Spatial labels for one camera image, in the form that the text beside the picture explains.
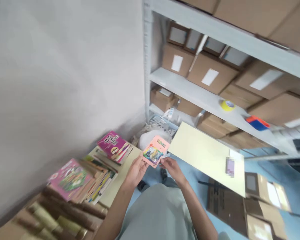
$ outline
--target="shoe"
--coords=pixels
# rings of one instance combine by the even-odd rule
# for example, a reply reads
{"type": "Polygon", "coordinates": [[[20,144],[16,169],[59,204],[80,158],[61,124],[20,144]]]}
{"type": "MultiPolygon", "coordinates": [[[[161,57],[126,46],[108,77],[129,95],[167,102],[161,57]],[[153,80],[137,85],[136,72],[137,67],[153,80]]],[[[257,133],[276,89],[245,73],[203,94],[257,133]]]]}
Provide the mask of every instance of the shoe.
{"type": "Polygon", "coordinates": [[[162,181],[163,181],[164,179],[166,179],[166,178],[168,177],[167,170],[161,168],[161,169],[160,169],[160,175],[161,175],[162,181]]]}
{"type": "Polygon", "coordinates": [[[141,180],[137,185],[137,189],[141,192],[145,185],[147,185],[146,182],[141,180]]]}

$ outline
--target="tape roll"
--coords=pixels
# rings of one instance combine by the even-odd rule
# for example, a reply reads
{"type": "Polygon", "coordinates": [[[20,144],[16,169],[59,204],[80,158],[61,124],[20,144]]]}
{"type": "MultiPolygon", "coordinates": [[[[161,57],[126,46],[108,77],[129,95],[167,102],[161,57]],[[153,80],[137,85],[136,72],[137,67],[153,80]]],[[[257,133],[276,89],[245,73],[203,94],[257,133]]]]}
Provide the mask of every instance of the tape roll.
{"type": "Polygon", "coordinates": [[[236,105],[234,105],[234,103],[230,102],[229,100],[224,100],[221,103],[221,107],[223,110],[225,110],[226,112],[231,112],[236,105]]]}

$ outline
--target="person's left hand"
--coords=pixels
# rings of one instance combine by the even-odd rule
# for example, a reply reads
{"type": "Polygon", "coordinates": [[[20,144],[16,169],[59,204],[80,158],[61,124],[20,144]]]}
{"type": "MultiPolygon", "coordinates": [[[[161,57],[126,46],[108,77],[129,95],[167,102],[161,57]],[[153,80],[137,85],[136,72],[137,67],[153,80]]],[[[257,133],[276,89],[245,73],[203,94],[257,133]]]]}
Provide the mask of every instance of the person's left hand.
{"type": "Polygon", "coordinates": [[[133,160],[126,179],[124,180],[124,183],[130,187],[135,188],[138,185],[149,167],[149,164],[142,160],[142,156],[143,155],[141,153],[135,160],[133,160]]]}

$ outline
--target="person's right hand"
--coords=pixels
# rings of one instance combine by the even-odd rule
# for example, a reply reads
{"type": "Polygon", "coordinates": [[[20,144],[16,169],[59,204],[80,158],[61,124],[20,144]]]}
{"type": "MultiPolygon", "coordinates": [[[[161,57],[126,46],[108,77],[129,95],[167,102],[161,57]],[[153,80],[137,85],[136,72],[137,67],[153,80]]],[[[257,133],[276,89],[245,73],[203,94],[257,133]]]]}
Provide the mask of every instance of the person's right hand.
{"type": "Polygon", "coordinates": [[[187,179],[183,175],[176,160],[169,157],[163,158],[161,159],[160,167],[167,169],[171,177],[173,177],[177,184],[183,184],[187,182],[187,179]]]}

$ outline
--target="pink book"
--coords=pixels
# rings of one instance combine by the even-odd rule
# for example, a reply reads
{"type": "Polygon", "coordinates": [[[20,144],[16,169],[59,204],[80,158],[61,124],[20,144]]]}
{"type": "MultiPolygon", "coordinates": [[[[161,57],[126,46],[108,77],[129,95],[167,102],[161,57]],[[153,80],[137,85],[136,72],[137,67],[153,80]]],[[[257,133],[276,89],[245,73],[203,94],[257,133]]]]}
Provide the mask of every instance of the pink book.
{"type": "Polygon", "coordinates": [[[156,168],[161,158],[167,153],[170,144],[160,136],[155,136],[143,151],[142,160],[156,168]]]}
{"type": "Polygon", "coordinates": [[[80,193],[91,178],[92,176],[73,158],[48,181],[64,200],[69,201],[80,193]]]}
{"type": "Polygon", "coordinates": [[[115,131],[109,132],[99,142],[99,147],[108,155],[108,158],[114,160],[121,151],[129,144],[120,137],[115,131]]]}

